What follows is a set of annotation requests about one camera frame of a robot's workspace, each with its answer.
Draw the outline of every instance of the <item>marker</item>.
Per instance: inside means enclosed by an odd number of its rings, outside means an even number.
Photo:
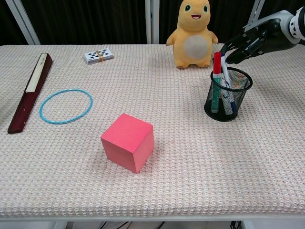
[[[221,53],[215,52],[214,54],[214,67],[213,67],[213,79],[216,83],[220,84],[221,77]],[[212,113],[217,113],[219,110],[219,94],[220,87],[213,84],[213,95],[212,95]]]
[[[229,73],[228,73],[228,67],[227,67],[227,64],[225,63],[225,55],[224,54],[222,54],[222,56],[221,56],[221,67],[223,68],[223,72],[224,72],[224,85],[222,85],[222,86],[227,87],[227,88],[232,88]],[[235,101],[234,101],[234,95],[231,91],[227,91],[227,93],[228,93],[228,100],[230,101],[230,104],[231,104],[232,112],[235,113],[236,112],[236,104],[235,104]]]
[[[220,85],[223,86],[223,87],[227,87],[227,85],[225,83],[223,73],[221,73]],[[230,96],[229,96],[228,91],[222,88],[221,92],[220,92],[220,97],[223,100],[225,114],[226,115],[232,115],[233,114],[233,109],[232,109],[232,106],[231,106],[231,101],[230,101]]]

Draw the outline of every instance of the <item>white knit tablecloth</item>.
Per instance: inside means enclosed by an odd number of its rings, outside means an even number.
[[[108,47],[113,60],[87,65]],[[42,52],[53,59],[22,133],[7,129]],[[0,216],[216,216],[305,214],[305,46],[232,65],[253,79],[238,117],[204,111],[209,68],[178,70],[165,45],[0,47]],[[39,117],[51,94],[93,97],[83,118]],[[51,120],[89,105],[69,92],[46,103]],[[106,158],[101,134],[127,113],[154,127],[155,149],[139,174]]]

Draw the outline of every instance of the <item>plush toy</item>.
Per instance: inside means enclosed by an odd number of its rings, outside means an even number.
[[[166,46],[173,45],[175,64],[178,69],[190,64],[198,67],[210,65],[216,35],[207,29],[210,22],[208,0],[184,0],[181,3],[177,29],[167,39]]]

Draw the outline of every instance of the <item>playing card deck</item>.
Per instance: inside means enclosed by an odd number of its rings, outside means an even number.
[[[86,52],[84,53],[84,58],[87,64],[91,64],[91,63],[103,62],[106,60],[113,59],[114,56],[113,53],[108,48],[104,48],[101,50]]]

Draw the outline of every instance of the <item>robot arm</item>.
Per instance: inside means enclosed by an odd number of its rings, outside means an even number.
[[[238,64],[264,53],[293,48],[301,39],[305,40],[305,6],[295,16],[283,10],[246,25],[243,34],[228,41],[220,52],[236,49],[226,62]]]

